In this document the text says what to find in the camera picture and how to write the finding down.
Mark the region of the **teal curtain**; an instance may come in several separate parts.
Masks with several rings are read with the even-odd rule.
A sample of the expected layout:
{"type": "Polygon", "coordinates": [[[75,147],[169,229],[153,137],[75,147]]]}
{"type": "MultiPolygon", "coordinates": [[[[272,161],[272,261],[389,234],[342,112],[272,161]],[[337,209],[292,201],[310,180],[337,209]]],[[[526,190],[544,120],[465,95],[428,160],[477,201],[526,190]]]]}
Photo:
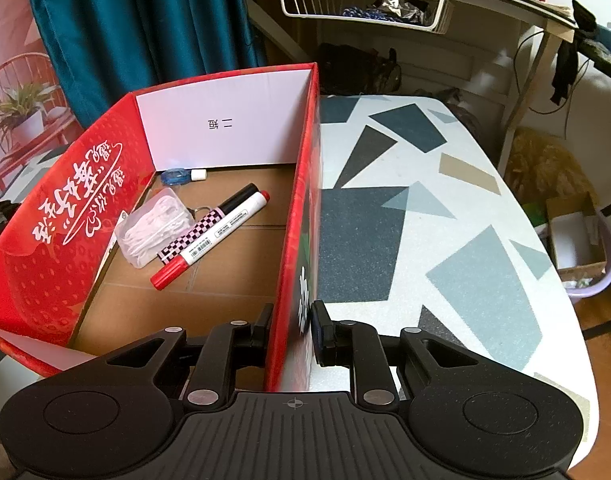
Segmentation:
{"type": "Polygon", "coordinates": [[[83,127],[133,90],[263,65],[245,0],[29,0],[83,127]]]}

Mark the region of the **lilac basin with cartons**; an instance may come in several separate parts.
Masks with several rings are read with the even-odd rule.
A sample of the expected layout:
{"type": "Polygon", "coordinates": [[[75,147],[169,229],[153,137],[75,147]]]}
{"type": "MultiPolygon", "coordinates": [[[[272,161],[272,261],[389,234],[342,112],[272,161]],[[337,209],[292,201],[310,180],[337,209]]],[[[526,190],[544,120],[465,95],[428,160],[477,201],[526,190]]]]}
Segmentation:
{"type": "Polygon", "coordinates": [[[545,202],[549,253],[573,304],[611,284],[611,227],[590,193],[545,202]]]}

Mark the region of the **clear box of floss picks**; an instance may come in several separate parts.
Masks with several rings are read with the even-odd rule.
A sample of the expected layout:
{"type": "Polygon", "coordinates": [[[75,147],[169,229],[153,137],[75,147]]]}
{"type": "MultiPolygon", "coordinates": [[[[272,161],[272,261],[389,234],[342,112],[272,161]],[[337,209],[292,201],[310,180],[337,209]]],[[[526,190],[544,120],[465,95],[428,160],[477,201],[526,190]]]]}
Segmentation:
{"type": "Polygon", "coordinates": [[[120,217],[115,237],[127,262],[142,269],[194,224],[191,211],[179,196],[171,188],[161,188],[132,214],[120,217]]]}

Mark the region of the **pink checkered black pen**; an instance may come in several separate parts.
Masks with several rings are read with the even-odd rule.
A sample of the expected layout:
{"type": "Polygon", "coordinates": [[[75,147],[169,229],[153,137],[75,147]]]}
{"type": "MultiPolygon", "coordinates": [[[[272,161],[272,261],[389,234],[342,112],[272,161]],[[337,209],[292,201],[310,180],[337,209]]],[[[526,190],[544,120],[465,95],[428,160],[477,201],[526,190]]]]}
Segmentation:
{"type": "Polygon", "coordinates": [[[202,234],[206,233],[210,228],[222,220],[227,214],[232,212],[237,206],[240,206],[247,198],[257,193],[259,189],[257,185],[249,183],[237,193],[228,197],[222,204],[210,209],[202,216],[188,231],[176,237],[166,247],[158,252],[157,257],[163,264],[167,264],[173,258],[176,258],[183,249],[190,246],[195,240],[198,240],[202,234]]]}

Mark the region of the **red strawberry cardboard box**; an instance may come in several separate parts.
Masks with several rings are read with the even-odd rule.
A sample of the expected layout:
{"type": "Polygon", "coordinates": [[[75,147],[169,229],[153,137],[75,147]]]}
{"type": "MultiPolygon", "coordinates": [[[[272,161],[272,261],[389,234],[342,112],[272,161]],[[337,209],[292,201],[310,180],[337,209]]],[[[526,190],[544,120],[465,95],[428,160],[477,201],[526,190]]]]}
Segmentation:
{"type": "Polygon", "coordinates": [[[131,92],[0,236],[0,351],[48,377],[170,326],[272,304],[247,388],[304,391],[321,227],[319,71],[236,70],[131,92]]]}

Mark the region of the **geometric patterned tablecloth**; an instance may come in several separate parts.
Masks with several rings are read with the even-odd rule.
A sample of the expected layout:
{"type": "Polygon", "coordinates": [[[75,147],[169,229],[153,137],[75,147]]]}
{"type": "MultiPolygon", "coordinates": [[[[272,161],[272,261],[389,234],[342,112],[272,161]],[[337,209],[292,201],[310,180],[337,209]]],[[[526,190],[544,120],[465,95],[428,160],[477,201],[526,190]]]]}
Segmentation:
{"type": "Polygon", "coordinates": [[[560,388],[596,440],[594,375],[567,292],[537,232],[466,127],[438,100],[327,96],[296,269],[292,340],[278,387],[343,390],[313,363],[306,309],[406,327],[560,388]]]}

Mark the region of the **red white marker pen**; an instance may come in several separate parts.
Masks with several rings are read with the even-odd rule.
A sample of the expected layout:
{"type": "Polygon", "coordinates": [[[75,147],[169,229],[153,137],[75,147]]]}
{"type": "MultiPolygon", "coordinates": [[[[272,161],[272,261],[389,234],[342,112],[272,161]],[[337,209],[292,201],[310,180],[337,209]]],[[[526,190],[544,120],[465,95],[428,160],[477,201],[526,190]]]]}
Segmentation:
{"type": "Polygon", "coordinates": [[[198,262],[207,252],[225,240],[235,230],[259,212],[270,200],[266,191],[257,191],[246,198],[240,206],[218,221],[214,226],[195,240],[190,246],[155,273],[150,283],[157,290],[162,290],[182,275],[193,264],[198,262]]]}

